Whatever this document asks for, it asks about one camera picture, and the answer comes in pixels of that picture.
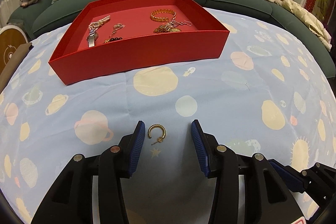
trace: patterned tablecloth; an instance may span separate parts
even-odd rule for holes
[[[131,224],[208,223],[215,180],[200,171],[194,119],[239,154],[260,152],[299,171],[335,165],[336,99],[305,46],[268,23],[208,10],[230,30],[219,59],[69,86],[48,65],[69,25],[33,41],[0,95],[0,188],[25,223],[73,155],[101,154],[138,120],[163,125],[167,137],[155,145],[146,137],[137,171],[122,180]],[[307,218],[317,209],[308,195],[296,198]]]

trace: gold hoop earring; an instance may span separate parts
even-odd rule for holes
[[[164,138],[166,137],[166,130],[165,130],[165,128],[164,128],[162,125],[160,125],[160,124],[154,124],[154,125],[150,126],[149,129],[148,129],[148,137],[149,137],[150,139],[152,138],[152,136],[151,136],[151,131],[152,131],[154,128],[160,128],[160,129],[162,130],[162,136],[160,136],[159,138],[157,138],[156,142],[155,142],[155,143],[152,143],[152,145],[153,145],[153,144],[156,144],[157,142],[162,143],[163,140],[164,140]]]

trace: white curtain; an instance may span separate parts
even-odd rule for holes
[[[0,27],[6,25],[13,11],[19,7],[19,0],[0,0]]]

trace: red and white sticker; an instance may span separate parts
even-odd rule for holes
[[[298,220],[294,221],[292,224],[307,224],[305,217],[300,217]]]

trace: brown fabric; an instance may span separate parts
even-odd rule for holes
[[[0,74],[0,93],[7,86],[9,80],[12,78],[14,72],[19,67],[23,59],[27,56],[28,52],[33,48],[32,43],[25,43],[20,45],[13,53],[11,59]]]

